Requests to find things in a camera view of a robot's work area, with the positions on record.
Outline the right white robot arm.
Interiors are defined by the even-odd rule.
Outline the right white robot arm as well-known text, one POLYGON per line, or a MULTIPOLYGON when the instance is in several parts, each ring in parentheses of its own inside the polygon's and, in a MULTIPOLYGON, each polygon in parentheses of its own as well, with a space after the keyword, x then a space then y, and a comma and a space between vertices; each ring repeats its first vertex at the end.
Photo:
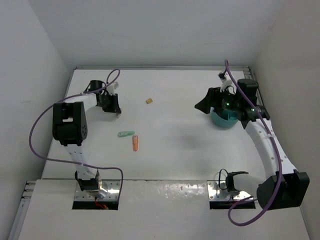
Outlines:
POLYGON ((229 172, 225 190, 245 191, 257 198, 261 208, 269 200, 273 200, 270 210, 299 207, 310 184, 308 174, 297 170, 273 134, 268 111, 257 104, 258 83, 243 78, 237 85, 235 93, 222 86, 210 87, 204 99, 194 106, 205 114, 216 113, 220 117, 226 116, 227 110, 235 112, 262 161, 265 179, 251 177, 246 171, 229 172))

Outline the green highlighter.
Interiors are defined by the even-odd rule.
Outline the green highlighter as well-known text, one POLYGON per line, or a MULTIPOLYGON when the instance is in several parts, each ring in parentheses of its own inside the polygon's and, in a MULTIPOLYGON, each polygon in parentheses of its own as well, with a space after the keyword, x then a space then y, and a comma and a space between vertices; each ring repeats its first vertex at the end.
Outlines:
POLYGON ((129 130, 129 131, 120 131, 118 132, 117 136, 119 138, 122 138, 122 137, 129 137, 129 136, 133 136, 135 134, 134 131, 132 130, 129 130))

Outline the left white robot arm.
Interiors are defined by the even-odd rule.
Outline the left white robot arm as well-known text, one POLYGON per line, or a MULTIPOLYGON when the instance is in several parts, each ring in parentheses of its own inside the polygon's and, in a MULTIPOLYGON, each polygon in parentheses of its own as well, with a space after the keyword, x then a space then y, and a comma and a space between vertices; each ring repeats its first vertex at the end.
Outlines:
POLYGON ((80 190, 96 198, 105 197, 108 190, 99 171, 93 171, 85 165, 87 159, 83 143, 89 132, 86 111, 99 107, 106 113, 121 114, 116 93, 118 86, 118 82, 113 82, 104 88, 103 81, 91 80, 87 87, 89 92, 53 105, 53 138, 65 147, 75 163, 74 177, 80 190))

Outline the orange highlighter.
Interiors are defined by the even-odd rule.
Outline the orange highlighter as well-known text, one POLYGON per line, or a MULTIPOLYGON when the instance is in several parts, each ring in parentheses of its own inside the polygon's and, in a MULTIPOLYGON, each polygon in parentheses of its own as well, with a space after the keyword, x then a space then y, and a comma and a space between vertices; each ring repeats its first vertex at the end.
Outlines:
POLYGON ((137 135, 132 136, 132 147, 134 152, 139 150, 139 137, 137 135))

